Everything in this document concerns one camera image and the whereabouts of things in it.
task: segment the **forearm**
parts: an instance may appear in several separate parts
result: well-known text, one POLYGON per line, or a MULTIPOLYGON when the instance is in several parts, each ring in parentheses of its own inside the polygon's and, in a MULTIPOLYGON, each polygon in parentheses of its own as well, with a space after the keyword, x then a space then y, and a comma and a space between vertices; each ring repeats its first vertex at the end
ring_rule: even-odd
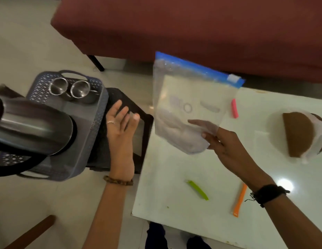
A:
POLYGON ((83 249, 117 249, 126 189, 106 184, 83 249))
POLYGON ((322 232, 284 194, 264 204, 289 249, 322 249, 322 232))

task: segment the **tiled floor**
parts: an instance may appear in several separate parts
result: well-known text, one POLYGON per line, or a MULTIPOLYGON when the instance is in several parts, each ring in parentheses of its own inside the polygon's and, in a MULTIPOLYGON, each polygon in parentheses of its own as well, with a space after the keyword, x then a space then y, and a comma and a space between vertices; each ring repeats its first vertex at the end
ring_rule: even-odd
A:
MULTIPOLYGON (((58 3, 55 0, 0 0, 0 84, 5 83, 26 95, 38 73, 74 70, 101 79, 106 87, 121 89, 151 113, 151 66, 130 64, 123 68, 125 60, 99 58, 111 70, 97 71, 71 41, 50 26, 58 3)), ((262 82, 255 77, 249 77, 246 85, 322 98, 322 85, 291 85, 275 79, 262 82)), ((17 176, 0 178, 0 249, 50 214, 58 217, 55 225, 28 248, 81 248, 105 186, 103 176, 104 173, 86 169, 61 183, 17 176)), ((148 223, 130 215, 139 176, 134 180, 136 183, 126 198, 120 249, 142 249, 146 239, 148 223)), ((165 229, 170 248, 185 248, 179 230, 165 229)), ((231 247, 207 241, 215 249, 231 247)))

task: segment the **black stool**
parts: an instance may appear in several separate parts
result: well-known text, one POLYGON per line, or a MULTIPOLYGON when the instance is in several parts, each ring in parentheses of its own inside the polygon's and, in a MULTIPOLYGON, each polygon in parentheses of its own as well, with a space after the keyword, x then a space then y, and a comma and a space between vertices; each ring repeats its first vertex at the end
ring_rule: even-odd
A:
MULTIPOLYGON (((144 162, 147 144, 149 136, 152 130, 154 118, 150 114, 145 113, 140 107, 138 107, 132 100, 130 100, 121 90, 117 88, 107 88, 109 99, 105 108, 105 115, 108 110, 113 106, 117 100, 122 100, 122 106, 120 110, 128 106, 132 113, 139 113, 140 118, 144 121, 144 132, 142 136, 142 149, 141 156, 133 153, 134 172, 140 174, 142 164, 144 162)), ((94 171, 109 171, 110 170, 110 151, 107 139, 107 125, 105 117, 103 117, 100 125, 97 138, 92 148, 90 157, 87 162, 87 166, 94 171)))

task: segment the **blue zipper strip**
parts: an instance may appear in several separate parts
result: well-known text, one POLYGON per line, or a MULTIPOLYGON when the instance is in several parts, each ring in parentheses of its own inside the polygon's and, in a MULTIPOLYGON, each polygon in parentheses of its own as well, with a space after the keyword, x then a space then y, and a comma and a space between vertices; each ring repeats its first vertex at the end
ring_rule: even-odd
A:
POLYGON ((244 84, 245 80, 242 79, 241 77, 238 77, 233 74, 225 74, 223 72, 215 71, 211 68, 195 64, 193 62, 183 60, 168 54, 164 54, 162 52, 157 51, 155 53, 155 59, 163 59, 165 61, 172 62, 174 64, 180 65, 183 68, 190 69, 192 71, 202 73, 206 75, 207 77, 211 79, 216 79, 216 82, 220 83, 226 83, 230 86, 236 87, 236 88, 241 88, 242 85, 244 84))

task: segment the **person's leg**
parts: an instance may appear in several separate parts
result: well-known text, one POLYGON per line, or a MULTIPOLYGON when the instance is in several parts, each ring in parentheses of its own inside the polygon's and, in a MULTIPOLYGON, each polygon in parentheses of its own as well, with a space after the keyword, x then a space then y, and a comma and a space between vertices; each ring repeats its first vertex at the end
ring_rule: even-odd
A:
POLYGON ((189 238, 186 243, 187 249, 211 249, 211 247, 206 244, 200 236, 194 236, 193 238, 189 238))
POLYGON ((151 222, 147 231, 145 249, 168 249, 166 232, 161 224, 151 222))

